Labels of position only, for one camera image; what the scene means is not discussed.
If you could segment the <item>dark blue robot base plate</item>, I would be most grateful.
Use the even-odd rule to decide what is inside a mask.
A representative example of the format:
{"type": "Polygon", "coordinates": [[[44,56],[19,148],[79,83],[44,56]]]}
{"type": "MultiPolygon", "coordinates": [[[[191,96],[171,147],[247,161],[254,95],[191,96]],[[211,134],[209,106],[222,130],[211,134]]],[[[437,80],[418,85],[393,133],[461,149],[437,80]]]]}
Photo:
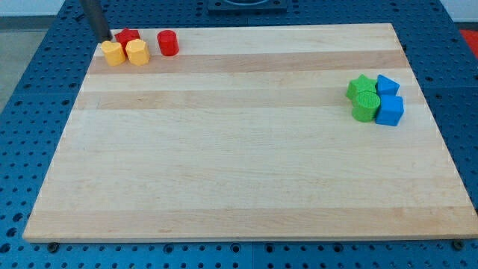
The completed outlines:
{"type": "Polygon", "coordinates": [[[209,13],[286,11],[288,0],[207,0],[209,13]]]}

